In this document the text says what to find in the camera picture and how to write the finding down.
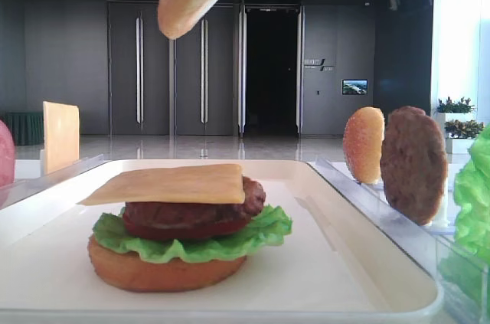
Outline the stacked yellow cheese slice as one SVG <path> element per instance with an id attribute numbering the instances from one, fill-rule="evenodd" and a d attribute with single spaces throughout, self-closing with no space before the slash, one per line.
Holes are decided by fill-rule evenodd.
<path id="1" fill-rule="evenodd" d="M 241 205 L 242 168 L 237 164 L 196 165 L 122 172 L 95 190 L 81 205 L 117 202 Z"/>

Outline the stacked green lettuce leaf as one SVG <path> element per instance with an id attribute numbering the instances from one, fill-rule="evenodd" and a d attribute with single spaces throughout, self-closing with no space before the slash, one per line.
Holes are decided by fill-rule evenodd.
<path id="1" fill-rule="evenodd" d="M 280 207 L 267 205 L 237 233 L 202 241 L 151 241 L 133 237 L 120 215 L 103 213 L 93 226 L 97 243 L 117 254 L 134 253 L 147 263 L 168 263 L 178 258 L 185 263 L 211 260 L 232 261 L 255 254 L 265 246 L 280 246 L 292 233 L 292 219 Z"/>

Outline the stacked brown meat patty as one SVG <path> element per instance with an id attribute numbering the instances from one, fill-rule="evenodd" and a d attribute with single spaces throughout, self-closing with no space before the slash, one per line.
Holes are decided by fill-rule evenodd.
<path id="1" fill-rule="evenodd" d="M 217 222 L 235 221 L 257 216 L 264 206 L 263 186 L 243 177 L 245 201 L 241 205 L 211 205 L 143 202 L 127 203 L 124 213 L 135 224 L 156 228 L 191 228 Z"/>

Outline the stacked red tomato slice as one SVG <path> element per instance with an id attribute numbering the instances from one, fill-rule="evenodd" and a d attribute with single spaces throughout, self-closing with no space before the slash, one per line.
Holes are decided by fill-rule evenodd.
<path id="1" fill-rule="evenodd" d="M 130 221 L 124 213 L 122 220 L 126 230 L 133 237 L 140 237 L 154 241 L 169 240 L 204 240 L 211 237 L 219 237 L 234 234 L 245 228 L 251 221 L 251 218 L 240 219 L 235 221 L 217 222 L 203 226 L 191 228 L 156 228 L 138 225 Z"/>

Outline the upright brown meat patty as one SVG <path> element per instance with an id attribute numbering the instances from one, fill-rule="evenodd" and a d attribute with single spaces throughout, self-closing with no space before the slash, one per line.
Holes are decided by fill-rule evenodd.
<path id="1" fill-rule="evenodd" d="M 431 222 L 448 175 L 438 124 L 418 107 L 394 110 L 388 116 L 380 165 L 388 204 L 418 225 Z"/>

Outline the upright red tomato slice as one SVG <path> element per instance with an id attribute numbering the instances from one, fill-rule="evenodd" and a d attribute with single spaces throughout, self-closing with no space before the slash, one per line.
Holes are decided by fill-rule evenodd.
<path id="1" fill-rule="evenodd" d="M 0 186 L 15 180 L 15 144 L 8 127 L 0 122 Z"/>

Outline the upright green lettuce leaf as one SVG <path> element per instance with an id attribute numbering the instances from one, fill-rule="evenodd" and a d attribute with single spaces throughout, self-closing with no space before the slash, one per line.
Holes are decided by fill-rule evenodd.
<path id="1" fill-rule="evenodd" d="M 482 301 L 482 274 L 489 268 L 489 129 L 469 149 L 470 160 L 457 173 L 453 188 L 455 240 L 439 264 L 440 273 L 472 299 Z"/>

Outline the upright bun left one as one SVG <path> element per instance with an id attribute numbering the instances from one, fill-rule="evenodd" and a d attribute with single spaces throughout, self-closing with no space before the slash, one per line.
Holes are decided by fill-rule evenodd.
<path id="1" fill-rule="evenodd" d="M 345 125 L 343 152 L 351 175 L 360 183 L 375 184 L 381 177 L 381 146 L 384 140 L 384 115 L 366 106 L 355 111 Z"/>

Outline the cream rectangular tray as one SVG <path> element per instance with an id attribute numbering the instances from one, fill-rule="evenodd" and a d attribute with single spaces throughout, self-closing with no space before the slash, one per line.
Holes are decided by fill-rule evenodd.
<path id="1" fill-rule="evenodd" d="M 1 212 L 3 323 L 429 323 L 441 284 L 364 216 L 353 198 L 297 161 L 243 160 L 271 205 L 292 218 L 232 277 L 185 293 L 108 286 L 87 253 L 92 226 L 120 205 L 80 201 L 120 172 L 178 167 L 171 159 L 107 162 Z"/>

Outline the potted plants in planter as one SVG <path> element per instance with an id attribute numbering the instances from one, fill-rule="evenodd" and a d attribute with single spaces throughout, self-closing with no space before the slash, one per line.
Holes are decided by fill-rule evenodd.
<path id="1" fill-rule="evenodd" d="M 436 121 L 445 137 L 449 154 L 466 154 L 475 138 L 484 129 L 483 122 L 475 118 L 475 106 L 468 97 L 453 100 L 439 99 L 436 107 Z"/>

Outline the green draped table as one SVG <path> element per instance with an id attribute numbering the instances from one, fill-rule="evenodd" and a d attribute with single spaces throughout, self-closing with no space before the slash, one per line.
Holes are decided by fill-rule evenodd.
<path id="1" fill-rule="evenodd" d="M 16 146 L 32 146 L 44 141 L 42 112 L 6 112 L 1 120 L 12 134 Z"/>

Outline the clear patty holder rail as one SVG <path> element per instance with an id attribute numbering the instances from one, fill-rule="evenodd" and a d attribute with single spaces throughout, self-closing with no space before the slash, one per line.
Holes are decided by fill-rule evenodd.
<path id="1" fill-rule="evenodd" d="M 434 235 L 452 236 L 455 232 L 455 219 L 458 213 L 457 205 L 453 201 L 452 189 L 449 180 L 445 181 L 444 194 L 436 216 L 423 228 Z"/>

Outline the clear left long rail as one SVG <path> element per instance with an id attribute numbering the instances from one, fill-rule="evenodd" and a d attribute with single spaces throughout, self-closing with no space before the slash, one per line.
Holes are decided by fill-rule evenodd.
<path id="1" fill-rule="evenodd" d="M 47 190 L 70 178 L 81 175 L 102 165 L 106 160 L 103 155 L 85 158 L 64 169 L 52 172 L 38 178 L 27 178 L 1 187 L 1 209 L 14 205 L 32 195 Z"/>

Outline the clear long rail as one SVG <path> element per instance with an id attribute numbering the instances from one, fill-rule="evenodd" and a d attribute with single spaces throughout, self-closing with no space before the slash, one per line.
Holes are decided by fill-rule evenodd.
<path id="1" fill-rule="evenodd" d="M 64 169 L 52 172 L 38 178 L 27 178 L 1 187 L 1 209 L 14 205 L 32 195 L 47 190 L 70 178 L 81 175 L 102 165 L 106 160 L 103 155 L 85 158 Z"/>
<path id="2" fill-rule="evenodd" d="M 489 322 L 489 265 L 452 241 L 450 228 L 414 224 L 387 204 L 381 184 L 357 183 L 341 162 L 309 164 L 442 284 L 443 312 L 435 323 Z"/>

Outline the clear right long rail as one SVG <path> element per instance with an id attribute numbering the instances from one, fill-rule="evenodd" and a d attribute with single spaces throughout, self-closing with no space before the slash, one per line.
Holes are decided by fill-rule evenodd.
<path id="1" fill-rule="evenodd" d="M 435 323 L 489 322 L 489 265 L 452 241 L 450 228 L 414 224 L 387 204 L 381 184 L 357 183 L 341 162 L 309 164 L 442 284 L 443 312 Z"/>

